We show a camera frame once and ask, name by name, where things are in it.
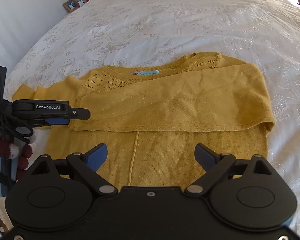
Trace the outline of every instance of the picture frame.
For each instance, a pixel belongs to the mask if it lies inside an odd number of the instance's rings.
[[[86,3],[87,1],[86,0],[79,0],[78,1],[78,4],[80,7],[84,6],[84,4]]]
[[[77,10],[80,6],[77,1],[69,0],[62,4],[64,8],[66,8],[69,12],[73,12]]]

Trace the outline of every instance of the bed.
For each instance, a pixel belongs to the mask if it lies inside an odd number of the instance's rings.
[[[298,198],[291,229],[300,236],[300,8],[286,0],[91,0],[46,33],[14,68],[5,97],[25,83],[48,87],[104,65],[162,65],[218,51],[256,64],[276,126],[268,160]],[[48,130],[36,130],[34,160]],[[0,215],[8,224],[0,200]]]

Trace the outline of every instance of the black robotic gripper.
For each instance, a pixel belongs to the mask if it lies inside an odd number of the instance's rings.
[[[3,239],[300,239],[287,227],[296,197],[264,157],[237,160],[203,144],[194,156],[206,174],[184,192],[118,192],[96,173],[107,158],[105,144],[63,160],[41,155],[6,198],[14,228]]]

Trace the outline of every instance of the triangular cutout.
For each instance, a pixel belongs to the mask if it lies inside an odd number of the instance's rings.
[[[49,167],[47,165],[46,162],[41,162],[36,168],[35,170],[32,172],[32,175],[37,175],[37,174],[48,174],[49,171]]]
[[[263,161],[256,162],[253,173],[271,175],[271,171],[269,171]]]

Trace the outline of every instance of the yellow sweater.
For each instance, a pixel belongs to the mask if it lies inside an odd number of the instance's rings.
[[[131,74],[149,70],[159,73]],[[237,158],[266,157],[274,126],[259,69],[212,52],[158,67],[105,66],[36,92],[22,85],[13,99],[21,98],[88,108],[89,120],[52,127],[46,153],[59,159],[106,143],[108,159],[98,173],[119,189],[189,185],[204,173],[194,159],[197,143]]]

